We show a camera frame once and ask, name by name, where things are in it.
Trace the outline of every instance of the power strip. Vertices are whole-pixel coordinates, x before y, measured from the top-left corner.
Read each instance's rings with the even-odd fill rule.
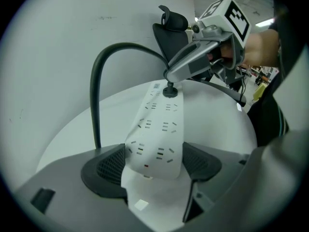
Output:
[[[162,91],[166,80],[151,83],[126,139],[126,164],[145,176],[175,179],[183,157],[183,89],[175,98]]]

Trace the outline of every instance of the human hand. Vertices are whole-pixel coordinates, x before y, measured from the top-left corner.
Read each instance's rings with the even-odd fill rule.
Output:
[[[222,58],[232,58],[233,57],[233,49],[231,43],[224,43],[220,46],[221,57]],[[213,55],[211,53],[207,54],[208,59],[212,60]]]

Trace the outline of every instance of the white table surface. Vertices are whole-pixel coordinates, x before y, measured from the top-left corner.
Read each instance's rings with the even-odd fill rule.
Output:
[[[129,88],[100,102],[102,147],[125,142],[149,85]],[[247,154],[256,148],[251,121],[231,97],[203,83],[184,80],[183,102],[185,142]],[[57,159],[94,148],[88,108],[52,140],[37,171]],[[122,187],[127,190],[130,210],[151,229],[165,232],[183,225],[190,190],[190,178],[183,166],[175,180],[149,180],[125,167]],[[139,200],[148,202],[142,211],[135,206]]]

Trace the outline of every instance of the cable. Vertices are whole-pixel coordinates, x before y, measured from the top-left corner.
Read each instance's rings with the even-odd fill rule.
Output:
[[[93,64],[90,78],[90,110],[91,110],[93,136],[95,140],[96,149],[101,148],[99,93],[100,93],[100,82],[101,82],[103,66],[110,55],[125,49],[135,49],[149,53],[161,59],[164,62],[166,69],[169,69],[169,64],[165,60],[165,58],[163,58],[160,54],[156,53],[155,51],[139,44],[116,43],[106,47],[99,53]]]
[[[285,130],[286,130],[286,121],[285,121],[283,113],[282,113],[282,118],[283,118],[283,135],[284,135],[285,134]]]
[[[239,67],[239,72],[240,72],[240,75],[242,76],[241,66]],[[242,78],[242,80],[241,80],[240,100],[239,100],[240,102],[241,102],[241,98],[242,98],[243,94],[245,93],[245,91],[246,91],[246,84],[245,84],[245,82],[244,82],[244,80],[243,80],[243,78]]]
[[[279,136],[281,136],[281,130],[282,130],[282,120],[281,120],[281,112],[280,112],[280,108],[278,107],[278,112],[279,112],[279,121],[280,121],[280,130],[279,130]]]

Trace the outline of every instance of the wire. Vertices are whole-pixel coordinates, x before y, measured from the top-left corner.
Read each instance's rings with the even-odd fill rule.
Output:
[[[95,140],[96,149],[101,148],[99,93],[100,93],[100,82],[101,82],[103,66],[110,55],[125,49],[134,49],[149,53],[161,59],[164,62],[166,69],[169,69],[169,64],[165,60],[165,58],[163,58],[160,54],[156,53],[155,51],[139,44],[116,43],[106,47],[99,53],[93,64],[90,78],[90,110],[91,110],[93,136]]]
[[[242,76],[241,66],[239,67],[239,72],[240,72],[240,75]],[[244,82],[244,80],[243,80],[243,78],[242,78],[242,80],[241,80],[240,102],[241,102],[242,96],[243,96],[243,94],[245,93],[245,91],[246,91],[246,84],[245,84],[245,82]]]
[[[281,120],[281,112],[280,112],[280,108],[278,107],[278,112],[279,112],[279,121],[280,121],[280,130],[279,130],[279,136],[281,136],[281,130],[282,130],[282,120]]]
[[[283,118],[283,135],[284,135],[285,134],[285,130],[286,130],[286,121],[285,121],[283,113],[282,113],[282,118]]]
[[[218,62],[222,62],[222,61],[224,61],[224,59],[223,58],[218,58],[217,60],[215,60],[214,62],[210,62],[210,64],[211,64],[211,66],[212,65],[215,65],[216,63],[218,63]]]

